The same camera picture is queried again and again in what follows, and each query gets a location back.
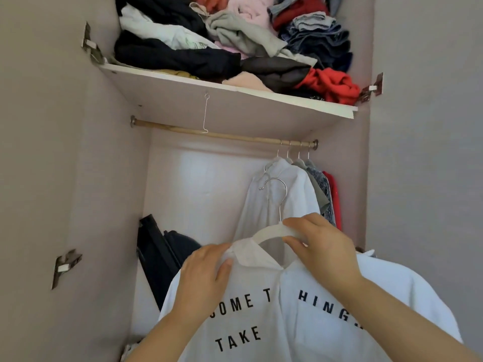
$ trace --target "person's hand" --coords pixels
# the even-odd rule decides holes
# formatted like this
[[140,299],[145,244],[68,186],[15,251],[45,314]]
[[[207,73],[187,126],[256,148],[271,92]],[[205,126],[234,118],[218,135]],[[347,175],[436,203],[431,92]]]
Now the person's hand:
[[318,213],[283,220],[284,225],[304,234],[306,247],[294,237],[284,237],[313,277],[335,298],[343,297],[360,284],[363,277],[352,240]]
[[194,251],[181,267],[180,283],[171,313],[198,328],[216,309],[225,293],[233,259],[216,266],[230,243],[207,245]]

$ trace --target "wooden hanging rod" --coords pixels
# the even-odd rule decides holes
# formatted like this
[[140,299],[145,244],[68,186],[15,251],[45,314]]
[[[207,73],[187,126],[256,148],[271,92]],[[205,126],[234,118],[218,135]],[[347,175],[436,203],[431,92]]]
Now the wooden hanging rod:
[[202,130],[198,129],[189,129],[183,127],[177,127],[175,125],[168,125],[168,124],[161,124],[161,123],[154,123],[148,121],[141,121],[136,119],[134,116],[131,116],[131,127],[134,126],[139,127],[149,127],[149,128],[158,128],[164,129],[165,131],[171,132],[178,132],[178,133],[187,133],[187,134],[203,134],[208,137],[215,137],[217,139],[235,139],[237,141],[246,141],[246,142],[262,142],[262,143],[271,143],[273,145],[284,145],[284,146],[293,146],[293,147],[309,147],[313,150],[317,150],[319,146],[319,140],[314,140],[313,142],[309,141],[288,141],[283,139],[264,139],[261,137],[247,137],[247,136],[239,136],[236,134],[226,134],[226,133],[214,133],[208,132],[204,133]]

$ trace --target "door hinge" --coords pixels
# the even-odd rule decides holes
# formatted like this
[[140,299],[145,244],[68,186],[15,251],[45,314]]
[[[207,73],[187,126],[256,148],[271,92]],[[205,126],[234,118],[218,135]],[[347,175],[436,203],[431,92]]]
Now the door hinge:
[[82,40],[82,49],[89,53],[91,60],[94,63],[98,65],[104,65],[104,56],[102,55],[99,46],[90,38],[90,25],[88,22],[86,22],[86,25],[84,27],[84,39]]
[[361,93],[359,94],[359,101],[362,103],[366,103],[370,101],[371,94],[374,92],[374,95],[379,96],[383,93],[383,77],[384,73],[381,72],[377,75],[376,82],[374,85],[366,86],[362,89]]
[[65,257],[57,257],[51,289],[53,290],[55,287],[57,287],[61,275],[69,272],[81,260],[82,254],[77,254],[75,249],[69,251]]

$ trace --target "white shirt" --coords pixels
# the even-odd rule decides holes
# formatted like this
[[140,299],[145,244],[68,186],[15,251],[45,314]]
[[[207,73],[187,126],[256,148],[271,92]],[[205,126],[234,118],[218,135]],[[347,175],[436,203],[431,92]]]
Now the white shirt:
[[[287,185],[287,197],[283,203],[285,187],[278,180],[271,180],[265,185],[265,189],[259,189],[271,177],[278,177]],[[233,240],[252,237],[258,230],[278,224],[280,205],[282,219],[302,217],[313,212],[320,213],[315,191],[307,173],[277,157],[253,177]],[[279,239],[264,242],[262,248],[284,266],[288,266],[297,258],[292,249]]]
[[[362,275],[439,328],[461,340],[450,309],[417,273],[357,255]],[[280,303],[294,362],[390,362],[377,342],[335,297],[294,261],[280,280]]]
[[[184,349],[179,362],[290,362],[279,303],[283,268],[251,239],[233,243],[225,295]],[[172,280],[159,319],[174,304],[180,274]]]
[[173,50],[194,50],[203,48],[220,49],[216,44],[192,32],[181,25],[165,25],[153,21],[131,5],[124,6],[119,23],[127,30],[142,39],[155,38],[167,44]]

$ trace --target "closet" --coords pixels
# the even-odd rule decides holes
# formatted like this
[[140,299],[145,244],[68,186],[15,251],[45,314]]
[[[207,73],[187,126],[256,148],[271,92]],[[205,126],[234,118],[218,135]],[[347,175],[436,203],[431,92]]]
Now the closet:
[[[354,109],[98,66],[81,49],[85,24],[110,55],[114,0],[2,0],[2,358],[115,362],[149,331],[142,216],[202,244],[232,239],[278,145],[131,127],[134,116],[202,130],[207,93],[210,132],[318,140],[310,158],[337,179],[344,232],[427,279],[483,353],[482,12],[480,0],[343,0],[350,75],[365,87],[384,73],[383,94]],[[71,249],[82,260],[51,290]]]

